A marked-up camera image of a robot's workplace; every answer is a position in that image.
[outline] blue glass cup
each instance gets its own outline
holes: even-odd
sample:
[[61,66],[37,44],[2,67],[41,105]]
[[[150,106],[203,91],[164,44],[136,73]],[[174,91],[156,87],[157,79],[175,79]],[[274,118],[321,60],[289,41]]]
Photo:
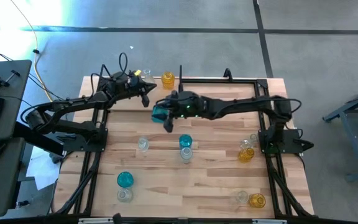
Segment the blue glass cup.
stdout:
[[130,187],[134,185],[134,177],[130,172],[121,172],[117,177],[117,184],[123,188]]
[[185,147],[191,148],[191,143],[193,143],[193,139],[188,134],[182,134],[179,138],[180,150]]

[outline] butcher block tabletop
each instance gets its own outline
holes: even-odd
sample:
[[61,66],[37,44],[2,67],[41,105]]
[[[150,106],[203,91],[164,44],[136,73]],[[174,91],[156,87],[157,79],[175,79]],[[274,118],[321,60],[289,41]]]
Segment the butcher block tabletop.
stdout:
[[[270,95],[287,97],[283,79],[267,81]],[[173,132],[167,133],[162,124],[152,122],[151,111],[155,102],[171,91],[162,89],[160,79],[155,82],[157,88],[149,93],[148,108],[142,106],[140,98],[119,101],[111,108],[106,123],[108,141],[100,160],[91,216],[111,217],[121,213],[123,217],[273,218],[265,157],[256,149],[250,162],[243,164],[237,160],[240,142],[260,129],[257,113],[230,114],[214,121],[177,119],[173,121]],[[255,96],[250,84],[185,83],[183,87],[222,100]],[[89,96],[91,91],[90,77],[84,77],[79,95]],[[79,111],[74,121],[90,121],[92,112]],[[193,138],[193,158],[189,164],[182,163],[180,158],[178,139],[182,134]],[[141,136],[150,142],[147,152],[138,149]],[[288,188],[305,210],[313,213],[302,162],[294,155],[282,157]],[[56,210],[76,189],[83,158],[84,152],[74,152],[63,163],[55,191]],[[129,203],[117,199],[120,189],[117,175],[122,171],[129,171],[135,180],[131,187],[134,198]],[[252,208],[248,203],[238,202],[236,195],[240,190],[263,194],[266,206]],[[281,190],[278,199],[284,212]]]

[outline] concrete floor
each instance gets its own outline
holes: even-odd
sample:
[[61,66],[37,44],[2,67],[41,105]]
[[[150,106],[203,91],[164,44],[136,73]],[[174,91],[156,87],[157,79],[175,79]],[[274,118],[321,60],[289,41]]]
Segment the concrete floor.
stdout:
[[[257,28],[252,0],[16,2],[35,25]],[[265,29],[358,30],[358,1],[259,0],[259,4]],[[9,21],[0,16],[0,52],[32,59],[34,36],[13,29],[26,23],[6,5],[0,9],[0,14],[9,13]],[[149,68],[156,75],[178,72],[182,64],[189,76],[220,77],[229,67],[235,77],[266,77],[258,34],[38,32],[37,36],[42,52],[39,72],[60,96],[77,96],[82,77],[99,72],[102,63],[110,71],[119,70],[122,51],[128,54],[130,69]],[[358,221],[358,182],[344,180],[345,174],[358,169],[351,145],[340,121],[321,120],[358,93],[358,35],[269,34],[266,39],[274,77],[284,78],[289,96],[303,102],[294,114],[295,124],[303,128],[305,139],[315,143],[304,156],[315,213]],[[24,99],[33,104],[47,100],[31,82]],[[33,182],[25,183],[20,199],[33,198],[33,207],[11,210],[5,217],[45,215],[51,191],[50,187],[37,192]]]

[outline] white cable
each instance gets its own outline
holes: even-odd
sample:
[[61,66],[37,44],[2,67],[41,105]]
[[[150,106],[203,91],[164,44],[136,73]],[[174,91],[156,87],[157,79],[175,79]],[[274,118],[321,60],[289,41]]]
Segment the white cable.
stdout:
[[[34,34],[34,37],[35,37],[35,49],[36,49],[37,52],[39,52],[39,51],[38,51],[38,38],[37,38],[37,34],[35,34],[35,31],[34,31],[32,25],[31,25],[30,21],[26,18],[26,16],[25,16],[25,15],[23,14],[23,12],[19,9],[19,7],[17,7],[17,5],[15,4],[15,2],[14,2],[13,0],[11,0],[11,2],[13,3],[13,5],[15,5],[16,9],[22,14],[22,16],[24,17],[24,19],[27,21],[27,23],[28,23],[29,26],[31,27],[31,30],[32,30],[32,32],[33,32],[33,34]],[[38,54],[38,53],[37,53],[37,52],[34,52],[34,62],[33,62],[34,71],[35,71],[35,74],[37,75],[38,81],[39,81],[39,82],[41,83],[41,85],[44,87],[44,92],[45,92],[46,96],[48,97],[49,101],[52,102],[52,101],[53,101],[53,100],[52,100],[52,97],[50,97],[48,91],[46,90],[46,89],[48,89],[48,88],[45,86],[45,84],[44,84],[44,82],[42,81],[41,76],[39,75],[38,70],[37,70],[37,64],[38,64],[38,60],[37,60],[37,54]]]

